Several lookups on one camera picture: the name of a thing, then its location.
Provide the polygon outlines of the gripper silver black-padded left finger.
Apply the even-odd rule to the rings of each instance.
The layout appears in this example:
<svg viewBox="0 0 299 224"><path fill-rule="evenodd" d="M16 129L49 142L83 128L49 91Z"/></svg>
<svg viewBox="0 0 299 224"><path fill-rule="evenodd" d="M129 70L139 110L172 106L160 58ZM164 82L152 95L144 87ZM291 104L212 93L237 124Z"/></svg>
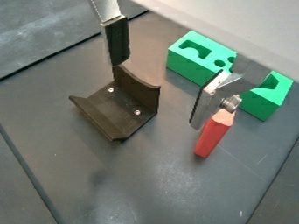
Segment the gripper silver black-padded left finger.
<svg viewBox="0 0 299 224"><path fill-rule="evenodd" d="M117 0L88 0L88 3L105 35L109 61L115 67L129 57L127 17L120 12Z"/></svg>

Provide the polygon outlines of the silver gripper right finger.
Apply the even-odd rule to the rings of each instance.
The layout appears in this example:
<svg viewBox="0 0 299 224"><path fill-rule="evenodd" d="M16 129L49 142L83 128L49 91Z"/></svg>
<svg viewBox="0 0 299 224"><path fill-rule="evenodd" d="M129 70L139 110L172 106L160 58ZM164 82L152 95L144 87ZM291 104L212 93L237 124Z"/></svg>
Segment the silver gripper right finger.
<svg viewBox="0 0 299 224"><path fill-rule="evenodd" d="M219 70L200 87L189 118L189 124L196 130L220 109L231 114L235 112L241 102L239 95L257 87L271 72L265 66L240 54L231 70L232 73Z"/></svg>

